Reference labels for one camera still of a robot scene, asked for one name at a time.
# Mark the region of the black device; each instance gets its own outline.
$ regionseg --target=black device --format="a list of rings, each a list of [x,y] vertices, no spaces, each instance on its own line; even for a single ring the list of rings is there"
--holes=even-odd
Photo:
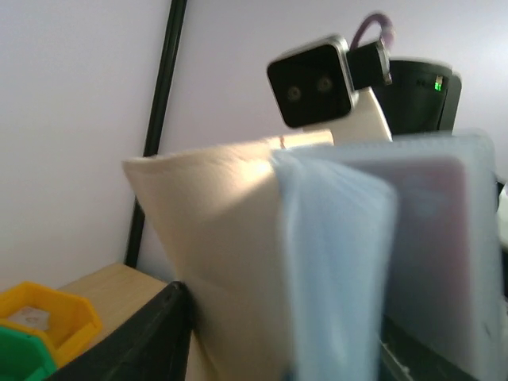
[[[340,119],[356,103],[355,90],[390,82],[381,40],[352,51],[334,35],[284,53],[267,75],[283,120],[290,128]]]
[[[439,63],[390,60],[391,84],[373,86],[392,135],[452,131],[462,82]]]

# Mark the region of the wooden desk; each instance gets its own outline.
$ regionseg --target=wooden desk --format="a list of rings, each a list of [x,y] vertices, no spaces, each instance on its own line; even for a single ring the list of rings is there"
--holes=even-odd
[[[124,264],[111,264],[60,289],[87,298],[97,311],[103,328],[90,344],[93,346],[133,316],[166,285]]]

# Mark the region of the speaker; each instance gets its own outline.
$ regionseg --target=speaker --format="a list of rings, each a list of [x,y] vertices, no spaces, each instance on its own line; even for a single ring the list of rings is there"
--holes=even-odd
[[[462,81],[450,66],[391,60],[392,84],[373,87],[392,135],[452,131]]]

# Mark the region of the green storage bin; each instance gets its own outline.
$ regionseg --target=green storage bin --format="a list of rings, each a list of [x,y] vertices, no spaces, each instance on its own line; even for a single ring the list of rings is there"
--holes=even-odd
[[[54,371],[41,339],[0,326],[0,381],[41,381]]]

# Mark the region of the black stand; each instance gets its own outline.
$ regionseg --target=black stand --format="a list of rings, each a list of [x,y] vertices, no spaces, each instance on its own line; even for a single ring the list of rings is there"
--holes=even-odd
[[[156,90],[153,95],[152,112],[146,132],[143,156],[154,156],[159,152],[160,137],[164,126],[167,100],[171,89],[173,71],[175,70],[176,55],[182,33],[183,16],[187,0],[171,0],[169,18],[167,20],[166,37],[162,56],[160,58],[159,74],[157,75]],[[125,254],[125,264],[136,268],[137,258],[143,237],[144,213],[138,204],[134,202],[133,218],[130,224],[129,241]]]

